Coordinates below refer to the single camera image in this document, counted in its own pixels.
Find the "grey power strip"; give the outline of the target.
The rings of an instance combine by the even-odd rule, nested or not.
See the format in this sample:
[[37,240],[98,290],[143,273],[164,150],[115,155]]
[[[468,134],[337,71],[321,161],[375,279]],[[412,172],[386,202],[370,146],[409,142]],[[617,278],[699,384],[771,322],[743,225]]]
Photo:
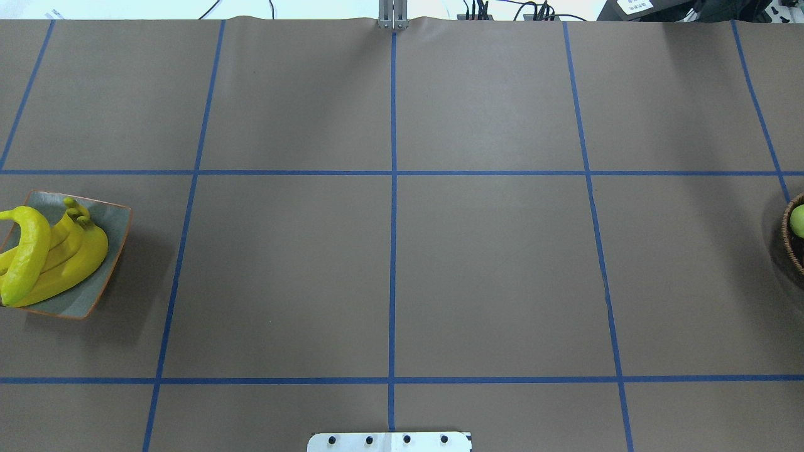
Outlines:
[[459,21],[496,21],[502,20],[503,22],[535,22],[534,14],[532,13],[522,13],[520,12],[518,15],[516,14],[509,14],[509,15],[502,15],[497,13],[488,13],[488,14],[480,14],[475,13],[471,14],[471,12],[460,13],[455,16],[455,20]]

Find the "woven brown fruit basket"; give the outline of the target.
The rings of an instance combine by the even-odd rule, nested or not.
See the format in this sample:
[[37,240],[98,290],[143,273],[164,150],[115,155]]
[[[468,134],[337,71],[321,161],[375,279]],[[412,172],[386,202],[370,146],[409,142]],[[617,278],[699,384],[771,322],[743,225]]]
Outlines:
[[780,238],[784,256],[793,274],[803,276],[803,193],[790,201],[782,212]]

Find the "aluminium frame post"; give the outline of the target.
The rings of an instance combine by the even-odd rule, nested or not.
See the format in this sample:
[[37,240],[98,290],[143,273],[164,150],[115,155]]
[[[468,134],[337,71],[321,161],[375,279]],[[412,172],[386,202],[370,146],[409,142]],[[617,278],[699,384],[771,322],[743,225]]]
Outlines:
[[402,31],[408,28],[407,0],[379,0],[378,28],[388,31]]

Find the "grey square plate orange rim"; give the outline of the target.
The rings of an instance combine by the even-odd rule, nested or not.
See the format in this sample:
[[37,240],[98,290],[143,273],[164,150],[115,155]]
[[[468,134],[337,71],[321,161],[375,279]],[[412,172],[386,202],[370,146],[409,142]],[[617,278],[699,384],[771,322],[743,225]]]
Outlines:
[[82,320],[93,312],[129,233],[132,210],[77,195],[30,191],[2,211],[2,307]]

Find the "white central column base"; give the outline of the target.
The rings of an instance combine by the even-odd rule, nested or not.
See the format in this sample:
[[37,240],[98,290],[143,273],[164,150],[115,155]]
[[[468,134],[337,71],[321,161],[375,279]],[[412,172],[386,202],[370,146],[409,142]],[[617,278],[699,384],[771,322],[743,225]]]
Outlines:
[[307,451],[472,451],[470,433],[459,431],[314,434]]

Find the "green pear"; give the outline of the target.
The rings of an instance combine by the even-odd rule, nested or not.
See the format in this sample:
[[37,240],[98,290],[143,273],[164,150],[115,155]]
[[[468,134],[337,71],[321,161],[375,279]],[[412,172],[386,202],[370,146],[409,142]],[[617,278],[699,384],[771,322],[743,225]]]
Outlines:
[[800,204],[792,208],[788,215],[788,226],[790,232],[799,239],[804,238],[804,205]]

